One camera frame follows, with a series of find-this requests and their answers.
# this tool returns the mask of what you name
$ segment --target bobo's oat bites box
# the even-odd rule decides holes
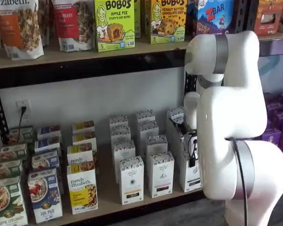
[[[134,0],[95,0],[99,52],[135,47]]]
[[[150,1],[151,44],[184,41],[187,0]]]

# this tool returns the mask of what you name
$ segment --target bobo's peanut butter box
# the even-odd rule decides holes
[[[187,0],[151,0],[151,44],[184,41]]]

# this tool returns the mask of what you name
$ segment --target purple package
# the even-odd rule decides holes
[[[261,140],[265,140],[273,143],[274,145],[278,145],[280,140],[281,131],[277,128],[266,129],[264,133],[261,135]]]

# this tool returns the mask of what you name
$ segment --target cartoon girl illustration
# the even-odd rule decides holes
[[[96,24],[98,24],[96,28],[98,38],[102,40],[109,39],[107,33],[108,22],[106,19],[106,10],[103,6],[99,6],[96,10]]]

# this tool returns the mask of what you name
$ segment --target bobo's apple pie box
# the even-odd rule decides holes
[[[133,0],[94,0],[99,52],[135,47]]]

